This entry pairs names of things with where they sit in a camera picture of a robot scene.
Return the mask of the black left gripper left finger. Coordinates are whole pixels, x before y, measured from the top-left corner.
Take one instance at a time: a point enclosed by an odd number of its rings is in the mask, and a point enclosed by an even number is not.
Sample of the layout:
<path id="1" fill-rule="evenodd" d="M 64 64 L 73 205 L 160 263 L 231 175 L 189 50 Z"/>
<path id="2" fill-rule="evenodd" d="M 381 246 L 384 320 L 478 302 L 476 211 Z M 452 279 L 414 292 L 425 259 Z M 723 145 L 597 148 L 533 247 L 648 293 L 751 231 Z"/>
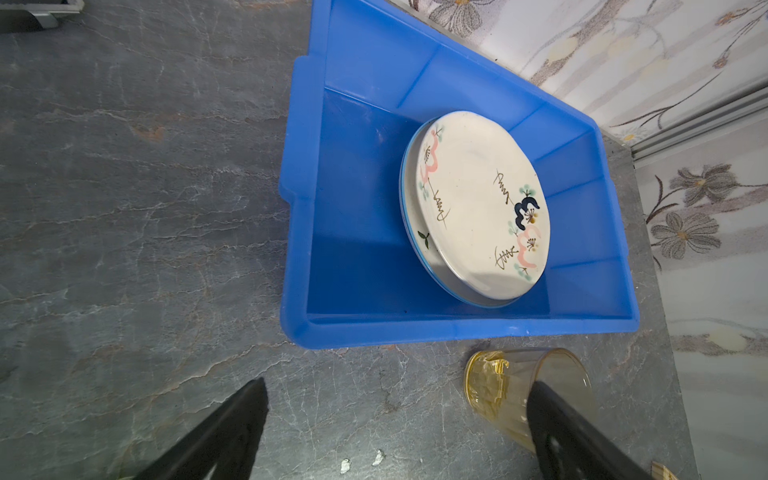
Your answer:
<path id="1" fill-rule="evenodd" d="M 136 477 L 248 479 L 268 412 L 265 380 L 252 380 Z"/>

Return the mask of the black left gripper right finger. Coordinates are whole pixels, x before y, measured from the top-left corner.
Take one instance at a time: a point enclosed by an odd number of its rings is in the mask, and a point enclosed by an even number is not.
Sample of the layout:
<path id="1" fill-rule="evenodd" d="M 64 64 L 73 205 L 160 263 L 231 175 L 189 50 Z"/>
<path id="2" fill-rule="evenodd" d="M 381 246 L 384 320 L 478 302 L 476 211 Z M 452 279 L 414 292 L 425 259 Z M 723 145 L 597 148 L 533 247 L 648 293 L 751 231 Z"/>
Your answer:
<path id="1" fill-rule="evenodd" d="M 533 383 L 526 413 L 545 479 L 651 477 L 546 383 Z"/>

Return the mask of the cream floral plate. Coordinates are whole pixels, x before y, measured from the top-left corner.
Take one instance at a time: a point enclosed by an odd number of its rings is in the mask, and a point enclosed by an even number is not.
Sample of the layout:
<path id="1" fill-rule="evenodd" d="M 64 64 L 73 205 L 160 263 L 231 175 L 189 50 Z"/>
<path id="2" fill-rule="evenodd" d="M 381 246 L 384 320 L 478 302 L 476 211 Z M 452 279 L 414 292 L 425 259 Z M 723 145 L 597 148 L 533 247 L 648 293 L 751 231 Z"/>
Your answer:
<path id="1" fill-rule="evenodd" d="M 419 147 L 413 185 L 437 252 L 473 292 L 505 305 L 543 276 L 547 202 L 532 162 L 501 125 L 469 111 L 437 118 Z"/>

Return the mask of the watermelon pattern white plate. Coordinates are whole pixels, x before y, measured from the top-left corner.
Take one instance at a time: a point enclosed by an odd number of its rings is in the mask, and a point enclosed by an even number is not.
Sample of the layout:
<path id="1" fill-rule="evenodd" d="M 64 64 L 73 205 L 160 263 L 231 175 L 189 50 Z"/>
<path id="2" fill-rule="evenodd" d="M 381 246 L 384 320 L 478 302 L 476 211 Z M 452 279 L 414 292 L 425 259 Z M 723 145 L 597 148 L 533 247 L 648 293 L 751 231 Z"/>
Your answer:
<path id="1" fill-rule="evenodd" d="M 399 171 L 399 204 L 406 234 L 421 265 L 431 279 L 446 293 L 469 305 L 495 309 L 515 302 L 515 299 L 488 298 L 466 285 L 447 266 L 431 239 L 424 217 L 417 202 L 417 189 L 411 185 L 415 178 L 417 150 L 435 120 L 422 124 L 411 137 L 403 154 Z"/>

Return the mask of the blue plastic bin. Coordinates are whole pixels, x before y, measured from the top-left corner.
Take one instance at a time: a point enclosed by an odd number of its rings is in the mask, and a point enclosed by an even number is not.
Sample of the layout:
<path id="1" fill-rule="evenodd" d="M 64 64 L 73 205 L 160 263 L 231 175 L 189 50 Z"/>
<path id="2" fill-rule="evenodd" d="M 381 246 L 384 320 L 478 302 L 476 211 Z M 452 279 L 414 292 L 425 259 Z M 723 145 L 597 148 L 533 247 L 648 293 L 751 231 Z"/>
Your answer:
<path id="1" fill-rule="evenodd" d="M 543 278 L 509 306 L 464 303 L 418 260 L 398 174 L 426 121 L 471 110 L 531 159 L 553 219 Z M 279 192 L 290 206 L 280 320 L 309 349 L 633 332 L 616 188 L 585 114 L 385 1 L 316 1 L 294 64 Z"/>

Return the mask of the amber glass cup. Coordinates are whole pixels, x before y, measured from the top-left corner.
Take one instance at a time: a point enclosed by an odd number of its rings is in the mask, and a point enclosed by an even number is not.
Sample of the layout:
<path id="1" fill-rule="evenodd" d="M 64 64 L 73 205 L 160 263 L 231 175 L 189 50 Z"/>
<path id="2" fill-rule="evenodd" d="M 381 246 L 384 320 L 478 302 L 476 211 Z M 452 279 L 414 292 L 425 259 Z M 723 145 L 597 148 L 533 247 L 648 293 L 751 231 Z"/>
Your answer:
<path id="1" fill-rule="evenodd" d="M 533 452 L 527 403 L 537 381 L 547 384 L 587 420 L 597 420 L 589 375 L 580 360 L 563 348 L 479 351 L 466 364 L 464 390 L 476 413 Z"/>

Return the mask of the small wooden block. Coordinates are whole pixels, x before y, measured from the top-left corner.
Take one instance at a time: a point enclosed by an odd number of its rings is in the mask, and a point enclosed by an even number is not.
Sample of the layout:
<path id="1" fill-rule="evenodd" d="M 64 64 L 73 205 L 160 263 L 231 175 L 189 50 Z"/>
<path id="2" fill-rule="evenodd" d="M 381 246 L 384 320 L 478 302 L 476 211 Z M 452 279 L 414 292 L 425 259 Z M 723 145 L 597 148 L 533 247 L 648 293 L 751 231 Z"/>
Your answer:
<path id="1" fill-rule="evenodd" d="M 657 461 L 651 463 L 650 474 L 653 480 L 678 480 L 667 466 Z"/>

